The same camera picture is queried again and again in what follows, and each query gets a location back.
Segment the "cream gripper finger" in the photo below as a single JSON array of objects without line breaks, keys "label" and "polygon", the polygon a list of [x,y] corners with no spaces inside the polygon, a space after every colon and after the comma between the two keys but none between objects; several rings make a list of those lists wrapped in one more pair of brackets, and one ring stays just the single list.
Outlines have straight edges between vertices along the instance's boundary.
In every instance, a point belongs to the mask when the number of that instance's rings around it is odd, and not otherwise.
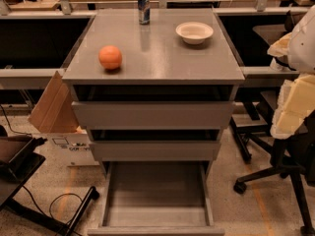
[{"label": "cream gripper finger", "polygon": [[267,53],[273,57],[283,57],[288,53],[288,46],[291,39],[291,33],[287,33],[275,43],[273,43]]},{"label": "cream gripper finger", "polygon": [[273,138],[284,140],[315,110],[315,76],[300,75],[294,81],[285,80],[277,104],[270,133]]}]

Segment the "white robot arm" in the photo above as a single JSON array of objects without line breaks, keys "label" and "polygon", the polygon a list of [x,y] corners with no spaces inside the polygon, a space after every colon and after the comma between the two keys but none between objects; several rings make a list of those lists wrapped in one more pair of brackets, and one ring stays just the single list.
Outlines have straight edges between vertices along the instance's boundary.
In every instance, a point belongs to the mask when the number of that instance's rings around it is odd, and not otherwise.
[{"label": "white robot arm", "polygon": [[293,82],[284,81],[272,121],[271,135],[284,140],[315,110],[315,6],[267,53],[276,58],[286,56],[288,67],[299,73]]}]

